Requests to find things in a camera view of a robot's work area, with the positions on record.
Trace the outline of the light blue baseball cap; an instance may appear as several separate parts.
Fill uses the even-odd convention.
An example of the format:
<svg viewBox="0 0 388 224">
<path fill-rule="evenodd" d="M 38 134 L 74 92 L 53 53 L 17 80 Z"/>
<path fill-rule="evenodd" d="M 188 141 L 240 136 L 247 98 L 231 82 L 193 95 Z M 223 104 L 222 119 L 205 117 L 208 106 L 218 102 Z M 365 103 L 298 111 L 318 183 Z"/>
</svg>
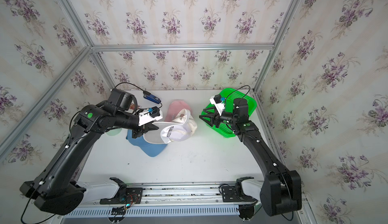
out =
<svg viewBox="0 0 388 224">
<path fill-rule="evenodd" d="M 127 130 L 126 139 L 131 145 L 140 148 L 149 157 L 158 156 L 167 147 L 167 144 L 148 143 L 143 136 L 134 139 L 132 137 L 132 130 Z"/>
</svg>

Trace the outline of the blue black stapler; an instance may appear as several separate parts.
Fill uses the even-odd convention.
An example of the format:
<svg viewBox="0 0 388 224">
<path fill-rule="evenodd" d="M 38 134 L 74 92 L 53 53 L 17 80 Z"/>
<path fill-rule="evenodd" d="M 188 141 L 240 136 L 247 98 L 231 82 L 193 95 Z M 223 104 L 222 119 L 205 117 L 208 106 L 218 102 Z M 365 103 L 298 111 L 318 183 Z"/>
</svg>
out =
<svg viewBox="0 0 388 224">
<path fill-rule="evenodd" d="M 148 92 L 148 91 L 143 91 L 143 97 L 151 102 L 154 102 L 156 104 L 160 104 L 161 103 L 161 99 L 158 98 L 157 96 L 153 95 L 152 93 Z"/>
</svg>

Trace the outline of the grey white baseball cap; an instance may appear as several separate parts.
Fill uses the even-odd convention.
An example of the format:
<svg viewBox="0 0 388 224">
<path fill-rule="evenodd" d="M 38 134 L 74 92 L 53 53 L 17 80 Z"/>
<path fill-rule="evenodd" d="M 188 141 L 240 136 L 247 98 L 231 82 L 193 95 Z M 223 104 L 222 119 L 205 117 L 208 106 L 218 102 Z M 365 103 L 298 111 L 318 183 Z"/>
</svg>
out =
<svg viewBox="0 0 388 224">
<path fill-rule="evenodd" d="M 192 137 L 198 126 L 192 112 L 183 108 L 180 111 L 167 111 L 164 122 L 155 122 L 153 126 L 158 129 L 144 134 L 143 138 L 151 144 L 169 144 L 172 142 L 182 142 Z"/>
</svg>

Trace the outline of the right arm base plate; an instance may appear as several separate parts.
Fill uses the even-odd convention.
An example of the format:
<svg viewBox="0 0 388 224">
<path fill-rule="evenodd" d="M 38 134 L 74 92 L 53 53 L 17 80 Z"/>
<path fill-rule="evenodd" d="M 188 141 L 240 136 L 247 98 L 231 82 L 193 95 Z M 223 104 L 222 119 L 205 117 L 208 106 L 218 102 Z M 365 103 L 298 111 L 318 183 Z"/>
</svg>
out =
<svg viewBox="0 0 388 224">
<path fill-rule="evenodd" d="M 219 192 L 223 202 L 258 202 L 257 199 L 242 192 L 242 188 L 229 184 L 221 184 Z"/>
</svg>

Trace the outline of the green plastic basket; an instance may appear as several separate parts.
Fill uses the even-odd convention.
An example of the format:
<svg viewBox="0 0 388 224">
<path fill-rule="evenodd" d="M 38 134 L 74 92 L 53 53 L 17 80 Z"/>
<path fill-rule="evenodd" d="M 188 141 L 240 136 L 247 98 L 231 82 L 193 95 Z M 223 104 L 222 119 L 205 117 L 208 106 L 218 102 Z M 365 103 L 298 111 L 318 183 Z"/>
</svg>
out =
<svg viewBox="0 0 388 224">
<path fill-rule="evenodd" d="M 223 89 L 219 94 L 225 98 L 225 110 L 224 110 L 225 112 L 233 113 L 234 101 L 235 100 L 240 101 L 241 99 L 244 99 L 247 101 L 248 116 L 251 116 L 257 107 L 256 101 L 252 97 L 248 96 L 247 94 L 239 92 L 239 89 L 235 90 L 232 88 L 226 88 L 226 89 Z M 207 108 L 208 107 L 214 107 L 214 106 L 210 103 L 207 106 Z M 232 138 L 235 136 L 233 131 L 229 128 L 229 125 L 221 124 L 219 127 L 213 126 L 211 128 L 225 138 Z"/>
</svg>

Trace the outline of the aluminium mounting rail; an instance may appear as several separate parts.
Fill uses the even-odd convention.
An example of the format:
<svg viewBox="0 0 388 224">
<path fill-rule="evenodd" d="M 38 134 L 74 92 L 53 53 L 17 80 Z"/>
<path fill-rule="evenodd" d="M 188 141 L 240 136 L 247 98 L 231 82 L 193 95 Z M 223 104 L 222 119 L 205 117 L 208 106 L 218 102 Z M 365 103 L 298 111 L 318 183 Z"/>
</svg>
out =
<svg viewBox="0 0 388 224">
<path fill-rule="evenodd" d="M 49 212 L 65 215 L 85 203 L 99 204 L 101 199 L 111 199 L 126 188 L 143 188 L 140 204 L 215 204 L 222 201 L 221 184 L 213 185 L 161 185 L 129 186 L 119 179 L 100 183 L 74 183 L 60 195 L 49 198 Z M 239 205 L 261 204 L 260 202 L 235 202 Z"/>
</svg>

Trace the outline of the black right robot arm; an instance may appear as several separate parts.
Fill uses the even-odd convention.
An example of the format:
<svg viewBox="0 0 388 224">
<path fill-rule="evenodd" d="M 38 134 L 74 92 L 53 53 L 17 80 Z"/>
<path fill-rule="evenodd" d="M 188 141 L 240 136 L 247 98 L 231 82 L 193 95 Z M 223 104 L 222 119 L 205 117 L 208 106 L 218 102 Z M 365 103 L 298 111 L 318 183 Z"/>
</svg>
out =
<svg viewBox="0 0 388 224">
<path fill-rule="evenodd" d="M 298 172 L 289 170 L 265 143 L 258 127 L 249 119 L 246 99 L 234 99 L 232 112 L 225 111 L 225 100 L 221 95 L 211 97 L 212 106 L 203 110 L 200 119 L 211 127 L 229 126 L 249 149 L 264 176 L 263 181 L 253 177 L 237 179 L 235 197 L 241 202 L 260 202 L 270 217 L 301 210 L 302 181 Z"/>
</svg>

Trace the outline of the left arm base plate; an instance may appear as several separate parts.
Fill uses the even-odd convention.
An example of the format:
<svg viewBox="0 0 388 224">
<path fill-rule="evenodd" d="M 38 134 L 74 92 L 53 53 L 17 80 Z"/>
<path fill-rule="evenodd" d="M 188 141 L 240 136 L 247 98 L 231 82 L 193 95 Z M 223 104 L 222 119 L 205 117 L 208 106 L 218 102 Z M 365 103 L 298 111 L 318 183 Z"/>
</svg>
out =
<svg viewBox="0 0 388 224">
<path fill-rule="evenodd" d="M 142 198 L 143 188 L 126 188 L 126 191 L 119 191 L 111 199 L 101 199 L 101 205 L 110 204 L 140 204 Z"/>
</svg>

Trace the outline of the pink baseball cap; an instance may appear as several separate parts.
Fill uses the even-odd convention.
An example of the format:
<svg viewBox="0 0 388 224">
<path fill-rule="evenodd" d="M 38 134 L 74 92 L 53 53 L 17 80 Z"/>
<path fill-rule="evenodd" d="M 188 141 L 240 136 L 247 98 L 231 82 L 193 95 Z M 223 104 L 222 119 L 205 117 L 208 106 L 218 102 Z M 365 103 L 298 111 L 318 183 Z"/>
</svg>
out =
<svg viewBox="0 0 388 224">
<path fill-rule="evenodd" d="M 165 116 L 166 122 L 171 122 L 180 116 L 182 110 L 188 110 L 191 114 L 193 113 L 191 107 L 184 100 L 174 100 L 168 107 L 167 115 Z"/>
</svg>

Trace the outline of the mint green pen cup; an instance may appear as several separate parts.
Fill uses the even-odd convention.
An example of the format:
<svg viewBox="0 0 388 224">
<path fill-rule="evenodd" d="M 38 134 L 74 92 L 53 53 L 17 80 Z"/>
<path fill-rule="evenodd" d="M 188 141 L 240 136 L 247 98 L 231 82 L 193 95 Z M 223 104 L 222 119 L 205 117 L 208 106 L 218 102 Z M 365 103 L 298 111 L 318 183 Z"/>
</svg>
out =
<svg viewBox="0 0 388 224">
<path fill-rule="evenodd" d="M 105 134 L 113 137 L 113 136 L 118 135 L 121 131 L 122 131 L 122 128 L 110 128 L 110 129 L 106 130 Z"/>
</svg>

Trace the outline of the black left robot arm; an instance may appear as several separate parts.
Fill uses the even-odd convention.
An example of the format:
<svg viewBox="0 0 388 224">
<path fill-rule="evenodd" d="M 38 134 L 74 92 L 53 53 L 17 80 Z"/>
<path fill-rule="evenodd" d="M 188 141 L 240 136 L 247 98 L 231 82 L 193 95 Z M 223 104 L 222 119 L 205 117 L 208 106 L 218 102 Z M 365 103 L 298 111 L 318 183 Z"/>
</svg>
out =
<svg viewBox="0 0 388 224">
<path fill-rule="evenodd" d="M 113 89 L 108 100 L 87 105 L 80 110 L 70 127 L 69 136 L 42 173 L 20 187 L 21 193 L 43 212 L 64 216 L 80 204 L 101 199 L 124 203 L 127 185 L 118 178 L 96 184 L 77 182 L 73 175 L 94 143 L 105 133 L 116 129 L 131 130 L 136 139 L 157 130 L 153 122 L 163 117 L 161 102 L 149 109 L 128 110 L 136 97 Z"/>
</svg>

